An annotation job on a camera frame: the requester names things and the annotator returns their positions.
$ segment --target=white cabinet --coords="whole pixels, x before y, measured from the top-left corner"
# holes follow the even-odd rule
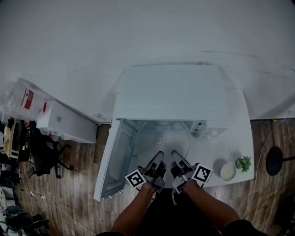
[[[221,124],[220,130],[225,130],[229,120],[216,66],[131,67],[119,79],[121,89],[96,182],[96,200],[122,190],[124,176],[137,165],[144,166],[159,150],[167,161],[173,149],[185,157],[197,121],[207,122],[207,129]]]

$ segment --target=green plant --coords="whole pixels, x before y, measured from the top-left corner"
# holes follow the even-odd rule
[[[239,170],[242,170],[243,172],[247,172],[249,170],[249,167],[251,165],[251,161],[250,161],[251,157],[248,156],[244,156],[244,158],[239,158],[238,160],[236,160],[236,167]]]

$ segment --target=black office chair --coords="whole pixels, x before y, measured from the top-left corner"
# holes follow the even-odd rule
[[[0,121],[0,132],[4,134],[5,125]]]
[[[52,144],[53,149],[47,146],[46,142]],[[57,148],[58,142],[54,142],[49,136],[43,135],[39,129],[36,128],[36,122],[30,121],[30,137],[29,148],[30,153],[34,157],[35,167],[32,167],[27,172],[27,177],[31,177],[36,174],[37,176],[50,174],[51,168],[55,168],[55,174],[57,178],[61,178],[58,175],[58,164],[72,171],[74,167],[71,165],[67,167],[59,160],[59,156],[62,154],[65,148],[70,148],[70,145],[64,145],[60,150]]]
[[[14,188],[15,184],[20,183],[17,161],[14,158],[8,158],[6,154],[0,153],[0,164],[10,165],[10,170],[1,170],[0,186],[5,186],[10,189]]]
[[[21,131],[20,136],[18,138],[18,143],[20,146],[19,152],[18,152],[18,163],[19,162],[30,162],[30,126],[26,126],[24,120],[20,120],[21,124]]]

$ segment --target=wooden floor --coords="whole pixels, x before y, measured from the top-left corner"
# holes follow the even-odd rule
[[[270,121],[253,121],[251,127],[256,166],[264,141],[273,129],[274,123]],[[30,190],[47,196],[49,196],[50,192],[52,194],[51,199],[55,204],[95,234],[109,230],[116,217],[128,206],[137,192],[137,190],[132,190],[129,186],[126,186],[123,193],[114,195],[112,200],[104,199],[101,202],[93,200],[96,178],[108,136],[108,129],[108,125],[102,125],[99,128],[96,145],[68,142],[71,149],[66,150],[61,159],[67,165],[73,165],[75,169],[74,171],[68,171],[61,168],[62,179],[55,178],[54,170],[50,175],[33,176],[27,179]],[[294,156],[294,142],[295,119],[289,119],[278,125],[270,136],[258,166],[254,197],[246,213],[246,219],[251,221],[254,227],[269,235],[275,235],[275,231],[279,229],[272,225],[278,203],[294,192],[295,181],[291,180],[295,177],[295,161],[285,162],[279,175],[271,177],[266,173],[266,155],[272,146],[278,146],[283,150],[284,157]],[[26,173],[30,167],[30,163],[20,165],[23,173]],[[231,205],[242,216],[252,196],[253,186],[254,180],[251,180],[206,188],[206,191],[217,199]],[[28,190],[24,179],[18,188],[16,193],[25,211],[35,214],[40,213],[41,209],[46,209],[40,198],[34,200],[29,192],[20,191],[20,189]],[[50,221],[50,235],[94,235],[79,223],[74,222],[53,203],[48,201],[48,205],[49,209],[44,214]]]

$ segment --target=round black base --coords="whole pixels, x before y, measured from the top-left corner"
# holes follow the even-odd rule
[[[279,147],[272,147],[266,158],[266,170],[271,176],[278,174],[283,165],[283,152]]]

